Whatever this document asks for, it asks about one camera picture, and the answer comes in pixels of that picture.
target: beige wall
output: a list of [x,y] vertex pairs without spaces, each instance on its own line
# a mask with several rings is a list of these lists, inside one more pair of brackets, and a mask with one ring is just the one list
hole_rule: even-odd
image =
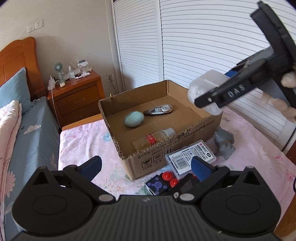
[[[27,25],[41,19],[44,27],[28,34]],[[116,42],[110,0],[8,0],[0,8],[0,23],[0,50],[13,40],[36,38],[46,84],[50,75],[57,76],[52,70],[55,62],[62,62],[67,73],[70,62],[76,64],[79,58],[101,75],[106,96],[121,89],[121,79],[119,86],[116,82],[120,78],[117,52],[111,49]],[[115,89],[106,80],[110,73]]]

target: wooden nightstand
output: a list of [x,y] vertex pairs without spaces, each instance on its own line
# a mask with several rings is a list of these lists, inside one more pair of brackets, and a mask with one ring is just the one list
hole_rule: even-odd
[[67,80],[62,88],[56,84],[47,95],[54,111],[52,95],[62,127],[99,114],[98,101],[105,98],[101,77],[94,71],[85,78]]

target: blue pillow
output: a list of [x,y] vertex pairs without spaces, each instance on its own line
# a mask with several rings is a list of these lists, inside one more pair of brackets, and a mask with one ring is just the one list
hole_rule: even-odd
[[22,104],[22,114],[33,107],[27,84],[26,68],[21,68],[14,76],[0,87],[0,108],[18,100]]

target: wall outlet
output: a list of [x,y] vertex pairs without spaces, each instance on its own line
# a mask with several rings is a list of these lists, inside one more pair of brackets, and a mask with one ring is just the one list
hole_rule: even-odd
[[114,80],[114,79],[113,79],[113,74],[107,74],[107,75],[106,75],[106,78],[107,78],[107,82],[111,82],[111,81]]
[[33,32],[35,30],[35,24],[30,24],[27,26],[28,33]]
[[39,29],[43,27],[43,19],[35,22],[35,29]]

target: closet door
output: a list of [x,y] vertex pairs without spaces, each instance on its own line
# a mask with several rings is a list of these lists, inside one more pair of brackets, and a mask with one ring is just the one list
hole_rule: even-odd
[[154,0],[117,0],[114,25],[125,90],[159,81]]
[[[250,13],[258,0],[160,0],[165,79],[184,87],[210,69],[226,73],[269,43]],[[296,11],[285,0],[265,0],[296,40]],[[270,104],[262,92],[250,92],[229,105],[276,146],[283,149],[295,124]]]

